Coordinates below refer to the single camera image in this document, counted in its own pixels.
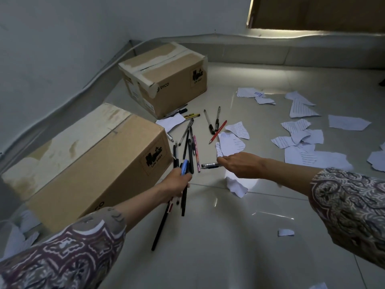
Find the floral pattern sleeve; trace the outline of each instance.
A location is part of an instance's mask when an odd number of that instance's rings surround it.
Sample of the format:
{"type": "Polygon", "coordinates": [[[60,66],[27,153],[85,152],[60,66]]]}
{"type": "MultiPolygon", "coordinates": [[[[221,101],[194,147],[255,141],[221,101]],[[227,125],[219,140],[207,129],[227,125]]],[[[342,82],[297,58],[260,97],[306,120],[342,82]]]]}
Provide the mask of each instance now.
{"type": "Polygon", "coordinates": [[[125,229],[113,208],[88,214],[0,262],[0,288],[97,288],[122,249],[125,229]]]}
{"type": "Polygon", "coordinates": [[[385,180],[327,168],[309,201],[335,244],[385,269],[385,180]]]}

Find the tile floor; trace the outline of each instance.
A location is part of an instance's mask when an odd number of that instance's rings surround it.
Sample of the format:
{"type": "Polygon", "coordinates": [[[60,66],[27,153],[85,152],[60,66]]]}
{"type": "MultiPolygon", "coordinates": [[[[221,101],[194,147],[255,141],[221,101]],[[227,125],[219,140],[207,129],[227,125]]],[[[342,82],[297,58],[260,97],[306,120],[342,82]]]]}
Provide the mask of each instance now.
{"type": "MultiPolygon", "coordinates": [[[[375,70],[210,63],[208,91],[187,107],[189,113],[202,114],[193,124],[200,162],[216,160],[203,109],[214,122],[218,106],[221,122],[242,121],[248,130],[244,151],[283,161],[284,151],[270,139],[287,135],[280,123],[290,120],[291,101],[275,94],[276,106],[258,105],[237,97],[236,90],[298,90],[316,103],[315,110],[322,115],[308,119],[312,128],[324,132],[325,143],[316,150],[347,154],[355,171],[385,178],[366,162],[385,141],[385,88],[377,86],[384,78],[385,71],[375,70]],[[332,129],[328,114],[358,116],[372,124],[363,132],[332,129]]],[[[155,121],[128,96],[122,81],[106,101],[155,121]]],[[[174,139],[179,141],[185,124],[170,132],[174,139]]],[[[308,289],[319,282],[329,289],[383,288],[385,271],[334,245],[304,196],[259,180],[252,193],[239,199],[228,191],[223,176],[223,168],[194,174],[186,216],[182,218],[179,209],[173,211],[155,252],[150,249],[165,207],[143,219],[127,234],[122,253],[100,288],[308,289]],[[279,228],[290,228],[295,236],[278,238],[279,228]]]]}

